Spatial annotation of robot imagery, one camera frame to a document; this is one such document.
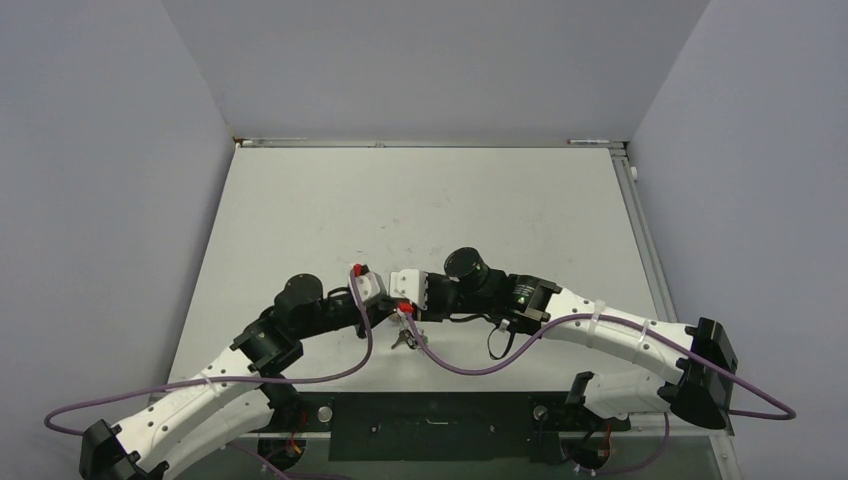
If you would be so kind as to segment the large steel carabiner keyring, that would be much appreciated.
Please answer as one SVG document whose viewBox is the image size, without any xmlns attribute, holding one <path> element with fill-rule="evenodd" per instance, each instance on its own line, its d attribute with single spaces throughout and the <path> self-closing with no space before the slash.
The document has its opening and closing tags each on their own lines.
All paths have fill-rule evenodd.
<svg viewBox="0 0 848 480">
<path fill-rule="evenodd" d="M 407 347 L 410 350 L 420 350 L 423 345 L 429 344 L 429 338 L 421 327 L 416 326 L 415 329 L 411 328 L 410 319 L 416 321 L 413 313 L 397 311 L 390 319 L 398 327 L 398 334 L 390 347 L 391 350 L 401 347 Z"/>
</svg>

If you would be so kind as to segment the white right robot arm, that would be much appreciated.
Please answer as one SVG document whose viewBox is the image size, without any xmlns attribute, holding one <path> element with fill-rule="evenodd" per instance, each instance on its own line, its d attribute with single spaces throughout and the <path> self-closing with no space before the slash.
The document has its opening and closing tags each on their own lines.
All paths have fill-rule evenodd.
<svg viewBox="0 0 848 480">
<path fill-rule="evenodd" d="M 733 383 L 727 376 L 738 359 L 715 320 L 690 325 L 629 314 L 553 281 L 494 269 L 472 247 L 449 255 L 441 274 L 393 273 L 389 293 L 417 321 L 481 316 L 512 336 L 570 342 L 635 365 L 630 372 L 576 375 L 564 404 L 579 428 L 636 413 L 672 413 L 711 430 L 729 425 Z"/>
</svg>

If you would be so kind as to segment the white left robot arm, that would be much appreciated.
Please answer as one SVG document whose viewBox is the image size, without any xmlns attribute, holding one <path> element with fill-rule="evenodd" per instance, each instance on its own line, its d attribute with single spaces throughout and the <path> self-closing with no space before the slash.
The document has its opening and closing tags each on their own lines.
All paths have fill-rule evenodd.
<svg viewBox="0 0 848 480">
<path fill-rule="evenodd" d="M 283 371 L 303 355 L 303 340 L 349 326 L 366 334 L 389 314 L 395 290 L 357 266 L 331 293 L 311 274 L 290 278 L 273 304 L 186 387 L 168 388 L 144 410 L 83 433 L 84 479 L 173 479 L 237 437 L 289 428 L 297 393 Z"/>
</svg>

